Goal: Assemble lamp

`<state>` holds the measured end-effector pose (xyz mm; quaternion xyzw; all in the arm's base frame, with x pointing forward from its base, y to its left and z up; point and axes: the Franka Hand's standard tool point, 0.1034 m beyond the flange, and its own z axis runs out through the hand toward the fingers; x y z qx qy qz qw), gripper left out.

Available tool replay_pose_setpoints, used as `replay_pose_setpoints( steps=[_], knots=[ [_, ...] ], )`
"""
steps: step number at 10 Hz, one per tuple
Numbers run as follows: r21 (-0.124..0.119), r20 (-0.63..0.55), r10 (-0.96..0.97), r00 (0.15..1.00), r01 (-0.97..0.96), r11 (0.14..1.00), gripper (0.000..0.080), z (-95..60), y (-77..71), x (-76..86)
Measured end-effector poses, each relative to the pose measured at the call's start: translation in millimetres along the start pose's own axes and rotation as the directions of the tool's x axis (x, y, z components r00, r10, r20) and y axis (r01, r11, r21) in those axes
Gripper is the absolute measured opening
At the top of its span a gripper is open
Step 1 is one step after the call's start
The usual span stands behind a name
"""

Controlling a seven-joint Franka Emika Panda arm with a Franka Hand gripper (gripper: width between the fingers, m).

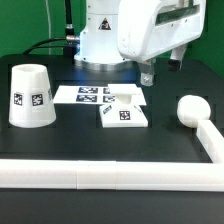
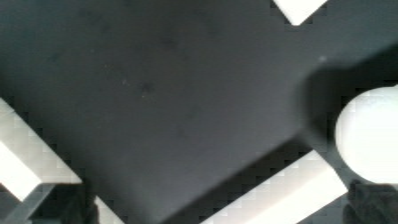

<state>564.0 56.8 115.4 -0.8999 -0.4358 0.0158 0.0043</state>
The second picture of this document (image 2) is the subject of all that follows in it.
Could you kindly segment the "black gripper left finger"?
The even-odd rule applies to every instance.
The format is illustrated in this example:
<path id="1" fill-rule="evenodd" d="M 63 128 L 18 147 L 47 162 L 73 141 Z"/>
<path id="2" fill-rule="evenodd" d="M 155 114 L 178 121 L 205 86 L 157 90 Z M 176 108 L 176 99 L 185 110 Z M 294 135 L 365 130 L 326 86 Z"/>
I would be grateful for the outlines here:
<path id="1" fill-rule="evenodd" d="M 89 185 L 41 184 L 0 219 L 0 224 L 98 224 Z"/>

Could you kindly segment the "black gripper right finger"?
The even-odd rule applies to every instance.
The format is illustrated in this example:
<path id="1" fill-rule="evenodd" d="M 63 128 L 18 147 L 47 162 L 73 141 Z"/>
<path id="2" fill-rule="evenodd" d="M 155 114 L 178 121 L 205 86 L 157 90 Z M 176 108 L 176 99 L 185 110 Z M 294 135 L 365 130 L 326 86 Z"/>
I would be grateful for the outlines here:
<path id="1" fill-rule="evenodd" d="M 347 224 L 398 224 L 398 190 L 388 184 L 350 183 Z"/>

